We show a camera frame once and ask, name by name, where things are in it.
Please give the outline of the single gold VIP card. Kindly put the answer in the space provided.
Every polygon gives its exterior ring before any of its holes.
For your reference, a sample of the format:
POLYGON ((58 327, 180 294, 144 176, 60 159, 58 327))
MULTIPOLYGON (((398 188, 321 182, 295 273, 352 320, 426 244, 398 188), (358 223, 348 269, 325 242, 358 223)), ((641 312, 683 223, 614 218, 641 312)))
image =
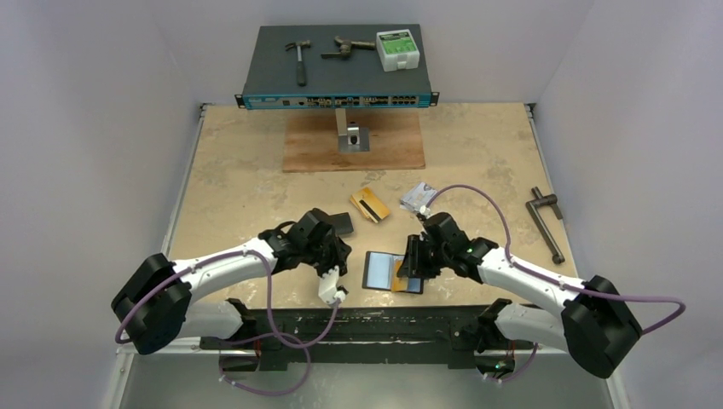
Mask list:
POLYGON ((422 294, 424 291, 421 279, 412 279, 398 274, 402 266, 403 258, 394 256, 391 263, 390 290, 392 292, 403 292, 409 294, 422 294))

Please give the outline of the black card holder wallet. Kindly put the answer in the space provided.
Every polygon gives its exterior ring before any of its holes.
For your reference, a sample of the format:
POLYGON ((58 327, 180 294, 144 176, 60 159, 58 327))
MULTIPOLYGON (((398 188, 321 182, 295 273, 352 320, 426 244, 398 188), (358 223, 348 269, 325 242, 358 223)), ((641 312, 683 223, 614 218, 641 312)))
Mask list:
POLYGON ((390 291, 392 253, 368 251, 365 255, 361 287, 368 290, 390 291))

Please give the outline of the black VIP card stack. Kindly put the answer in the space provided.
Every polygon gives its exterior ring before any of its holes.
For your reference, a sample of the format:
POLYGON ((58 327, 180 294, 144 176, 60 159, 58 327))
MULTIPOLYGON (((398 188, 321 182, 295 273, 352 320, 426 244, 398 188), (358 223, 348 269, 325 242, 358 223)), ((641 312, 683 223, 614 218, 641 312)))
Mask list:
POLYGON ((338 236, 348 236, 355 232, 353 222, 348 212, 330 215, 330 223, 338 236))

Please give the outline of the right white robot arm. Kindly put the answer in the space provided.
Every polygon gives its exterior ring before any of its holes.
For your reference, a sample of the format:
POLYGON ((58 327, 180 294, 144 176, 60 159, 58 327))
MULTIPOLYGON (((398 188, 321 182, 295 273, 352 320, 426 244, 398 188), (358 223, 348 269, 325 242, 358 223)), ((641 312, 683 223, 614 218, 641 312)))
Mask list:
POLYGON ((608 378, 642 337, 640 323, 606 278, 585 281, 544 268, 532 274, 534 264, 517 261, 492 240, 469 238, 447 212, 417 218, 423 231, 408 236, 398 276, 434 279, 447 268, 530 303, 493 303, 478 325, 485 344, 542 344, 568 353, 589 374, 608 378))

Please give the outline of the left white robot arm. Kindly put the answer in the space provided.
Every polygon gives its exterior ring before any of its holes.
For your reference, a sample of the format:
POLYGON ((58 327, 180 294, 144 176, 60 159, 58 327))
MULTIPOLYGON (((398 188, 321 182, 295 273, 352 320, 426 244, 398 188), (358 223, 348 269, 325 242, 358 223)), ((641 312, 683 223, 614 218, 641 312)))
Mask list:
POLYGON ((171 260, 163 253, 152 254, 111 302, 119 320, 114 341, 132 344, 138 354, 156 353, 187 337, 214 337, 242 349, 254 337, 252 317, 244 304, 235 299, 205 303, 205 297, 249 279, 272 279, 307 265, 319 278, 318 297, 337 308, 348 293, 338 281, 348 272, 351 252, 333 218, 314 208, 297 221, 283 222, 207 256, 171 260))

